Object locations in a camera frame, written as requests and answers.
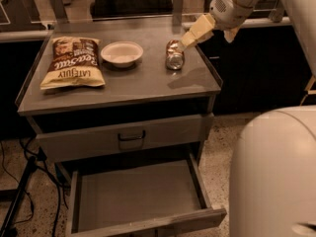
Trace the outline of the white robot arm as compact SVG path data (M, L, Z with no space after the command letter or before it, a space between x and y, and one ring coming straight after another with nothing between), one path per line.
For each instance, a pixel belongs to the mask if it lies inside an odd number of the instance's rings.
M211 0L215 27L233 40L259 0ZM316 66L316 0L280 0L309 67ZM239 135L229 179L230 237L315 237L316 109L276 109Z

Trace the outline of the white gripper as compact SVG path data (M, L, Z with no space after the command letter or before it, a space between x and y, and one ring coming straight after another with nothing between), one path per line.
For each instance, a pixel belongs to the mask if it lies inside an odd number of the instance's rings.
M224 31L224 38L232 43L240 26L253 11L253 0L211 0L210 14L203 14L180 39L181 49L187 49L210 39L213 29Z

